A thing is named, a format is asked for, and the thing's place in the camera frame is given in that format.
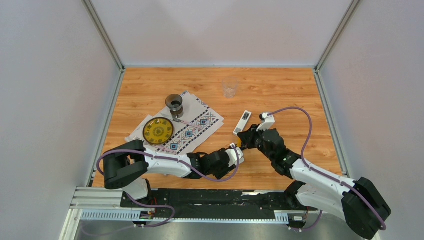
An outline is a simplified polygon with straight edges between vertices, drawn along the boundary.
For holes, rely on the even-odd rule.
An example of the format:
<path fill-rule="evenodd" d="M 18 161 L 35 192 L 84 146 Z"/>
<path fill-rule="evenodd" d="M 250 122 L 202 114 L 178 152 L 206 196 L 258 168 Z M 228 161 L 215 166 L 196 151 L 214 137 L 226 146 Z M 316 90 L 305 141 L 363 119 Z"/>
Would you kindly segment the yellow handled screwdriver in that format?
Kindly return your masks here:
<path fill-rule="evenodd" d="M 241 148 L 241 147 L 243 146 L 243 143 L 242 143 L 242 140 L 241 140 L 241 139 L 238 139 L 238 140 L 237 140 L 236 146 L 237 146 L 238 148 Z"/>

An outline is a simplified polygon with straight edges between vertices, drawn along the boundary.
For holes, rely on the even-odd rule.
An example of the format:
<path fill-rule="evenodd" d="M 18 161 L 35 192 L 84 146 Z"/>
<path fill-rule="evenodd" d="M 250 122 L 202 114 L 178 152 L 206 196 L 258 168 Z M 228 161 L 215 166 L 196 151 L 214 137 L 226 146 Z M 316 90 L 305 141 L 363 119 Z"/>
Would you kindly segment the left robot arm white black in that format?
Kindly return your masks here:
<path fill-rule="evenodd" d="M 106 151 L 96 163 L 108 190 L 121 189 L 140 207 L 148 207 L 153 201 L 150 183 L 144 174 L 171 175 L 181 179 L 207 179 L 225 182 L 233 177 L 244 162 L 241 148 L 231 144 L 212 153 L 187 153 L 173 155 L 146 148 L 143 140 L 133 140 Z"/>

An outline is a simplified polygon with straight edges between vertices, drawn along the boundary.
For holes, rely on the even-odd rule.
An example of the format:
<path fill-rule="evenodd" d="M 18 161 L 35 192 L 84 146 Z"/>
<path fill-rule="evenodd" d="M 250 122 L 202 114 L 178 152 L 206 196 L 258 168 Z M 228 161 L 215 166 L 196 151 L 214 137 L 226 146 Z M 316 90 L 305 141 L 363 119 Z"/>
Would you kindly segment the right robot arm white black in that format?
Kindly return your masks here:
<path fill-rule="evenodd" d="M 243 149 L 259 150 L 279 175 L 293 180 L 285 195 L 289 208 L 312 207 L 332 214 L 367 240 L 386 230 L 392 210 L 371 180 L 354 180 L 312 164 L 288 149 L 276 129 L 260 130 L 253 124 L 236 134 Z"/>

